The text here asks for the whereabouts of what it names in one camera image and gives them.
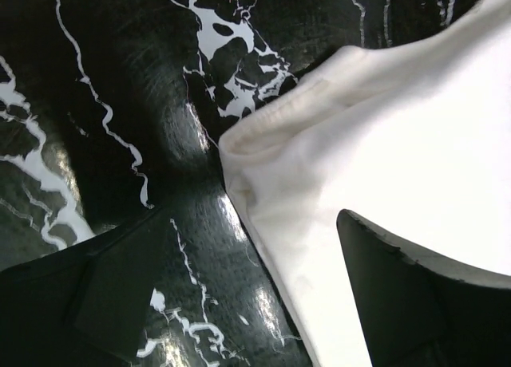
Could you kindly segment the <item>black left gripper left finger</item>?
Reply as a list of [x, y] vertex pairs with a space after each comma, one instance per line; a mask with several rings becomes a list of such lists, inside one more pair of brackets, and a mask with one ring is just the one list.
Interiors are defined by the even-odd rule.
[[135, 361], [164, 247], [164, 212], [1, 273], [3, 366]]

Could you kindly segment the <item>cream white t shirt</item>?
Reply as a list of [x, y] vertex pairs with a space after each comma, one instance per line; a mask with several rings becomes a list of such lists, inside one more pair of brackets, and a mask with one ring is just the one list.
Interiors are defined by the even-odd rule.
[[224, 182], [316, 366], [367, 366], [339, 212], [510, 272], [510, 0], [345, 46], [219, 141]]

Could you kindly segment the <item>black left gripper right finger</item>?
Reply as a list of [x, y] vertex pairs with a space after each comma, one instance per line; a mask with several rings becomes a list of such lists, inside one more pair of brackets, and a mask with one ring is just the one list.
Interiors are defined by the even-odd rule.
[[337, 229], [374, 366], [508, 366], [510, 277], [400, 238], [353, 211]]

